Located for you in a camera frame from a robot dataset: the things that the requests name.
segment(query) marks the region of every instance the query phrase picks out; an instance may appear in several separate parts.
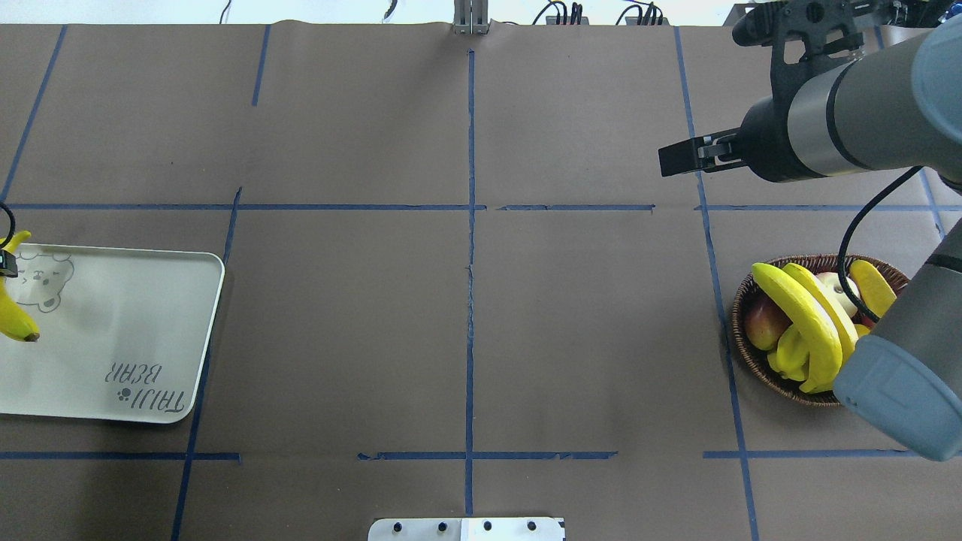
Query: banana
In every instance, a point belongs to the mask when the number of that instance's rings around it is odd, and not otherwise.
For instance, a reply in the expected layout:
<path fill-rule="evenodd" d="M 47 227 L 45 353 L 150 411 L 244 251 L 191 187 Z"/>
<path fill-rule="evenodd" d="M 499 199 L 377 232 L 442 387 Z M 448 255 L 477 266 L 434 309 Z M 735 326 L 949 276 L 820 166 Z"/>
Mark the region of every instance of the banana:
<path fill-rule="evenodd" d="M 863 259 L 853 261 L 850 271 L 851 279 L 855 280 L 865 305 L 880 318 L 884 316 L 896 301 L 892 286 L 885 281 L 885 277 L 875 268 L 875 265 Z"/>
<path fill-rule="evenodd" d="M 20 243 L 29 238 L 30 231 L 20 231 L 3 249 L 14 253 Z M 19 342 L 36 342 L 40 338 L 40 329 L 34 319 L 7 295 L 7 278 L 0 281 L 0 332 Z"/>
<path fill-rule="evenodd" d="M 801 284 L 801 287 L 805 288 L 805 291 L 812 294 L 828 314 L 828 317 L 832 319 L 835 330 L 839 333 L 839 341 L 842 344 L 842 364 L 844 366 L 848 358 L 855 352 L 855 343 L 858 342 L 858 333 L 855 331 L 855 324 L 851 322 L 851 318 L 846 314 L 845 308 L 843 308 L 842 304 L 835 298 L 835 295 L 828 292 L 821 280 L 816 278 L 815 274 L 809 269 L 797 263 L 789 263 L 783 267 L 782 270 Z"/>
<path fill-rule="evenodd" d="M 808 379 L 799 389 L 821 393 L 832 388 L 842 368 L 842 342 L 832 319 L 801 284 L 784 270 L 767 263 L 751 266 L 755 282 L 775 301 L 801 333 L 809 347 Z"/>
<path fill-rule="evenodd" d="M 808 344 L 797 327 L 789 325 L 778 339 L 778 347 L 769 354 L 769 365 L 785 379 L 808 379 Z"/>

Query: wicker basket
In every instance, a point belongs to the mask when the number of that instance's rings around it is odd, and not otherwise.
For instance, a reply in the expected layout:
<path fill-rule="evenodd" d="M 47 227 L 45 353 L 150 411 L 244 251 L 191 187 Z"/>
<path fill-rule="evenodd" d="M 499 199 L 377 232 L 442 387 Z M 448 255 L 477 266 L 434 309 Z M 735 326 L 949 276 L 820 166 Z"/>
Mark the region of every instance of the wicker basket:
<path fill-rule="evenodd" d="M 797 263 L 809 269 L 811 272 L 818 274 L 819 272 L 835 271 L 835 261 L 837 257 L 835 254 L 798 255 L 779 257 L 766 263 L 779 268 L 784 267 L 788 263 Z M 902 288 L 908 285 L 908 278 L 905 274 L 884 261 L 879 261 L 872 257 L 850 255 L 846 258 L 846 269 L 848 269 L 848 266 L 856 259 L 864 259 L 875 265 L 896 293 L 899 293 Z M 746 276 L 745 280 L 742 281 L 742 285 L 739 286 L 738 292 L 735 294 L 735 301 L 731 310 L 731 330 L 734 338 L 735 356 L 742 359 L 742 362 L 745 363 L 752 374 L 755 374 L 766 385 L 783 397 L 811 406 L 830 407 L 840 405 L 831 391 L 814 395 L 802 393 L 798 389 L 801 382 L 783 379 L 769 366 L 765 351 L 756 348 L 748 341 L 744 329 L 743 308 L 753 305 L 755 300 L 763 294 L 751 274 Z"/>

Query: metal bracket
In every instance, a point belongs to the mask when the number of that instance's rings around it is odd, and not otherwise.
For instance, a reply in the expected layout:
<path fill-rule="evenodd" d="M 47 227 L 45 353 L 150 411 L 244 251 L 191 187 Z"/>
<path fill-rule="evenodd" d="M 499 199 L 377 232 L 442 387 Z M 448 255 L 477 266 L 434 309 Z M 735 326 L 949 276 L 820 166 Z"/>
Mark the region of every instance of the metal bracket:
<path fill-rule="evenodd" d="M 565 541 L 565 519 L 549 517 L 381 519 L 367 541 Z"/>
<path fill-rule="evenodd" d="M 454 0 L 455 34 L 488 34 L 488 0 Z"/>

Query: red apple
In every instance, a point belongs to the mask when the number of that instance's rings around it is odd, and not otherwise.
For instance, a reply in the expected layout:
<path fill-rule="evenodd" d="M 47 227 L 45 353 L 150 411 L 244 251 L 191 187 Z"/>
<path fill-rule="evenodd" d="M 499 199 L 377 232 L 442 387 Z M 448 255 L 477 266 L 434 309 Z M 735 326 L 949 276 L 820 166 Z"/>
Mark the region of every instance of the red apple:
<path fill-rule="evenodd" d="M 753 346 L 768 351 L 778 345 L 785 329 L 792 324 L 785 312 L 767 295 L 760 295 L 745 314 L 745 333 Z"/>

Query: metal clamp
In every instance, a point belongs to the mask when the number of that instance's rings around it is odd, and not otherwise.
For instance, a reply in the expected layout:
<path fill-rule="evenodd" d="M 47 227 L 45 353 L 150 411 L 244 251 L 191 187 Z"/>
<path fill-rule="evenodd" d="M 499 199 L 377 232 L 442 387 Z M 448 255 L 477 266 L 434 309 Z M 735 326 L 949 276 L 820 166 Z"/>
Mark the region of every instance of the metal clamp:
<path fill-rule="evenodd" d="M 455 34 L 488 34 L 488 0 L 454 0 Z"/>

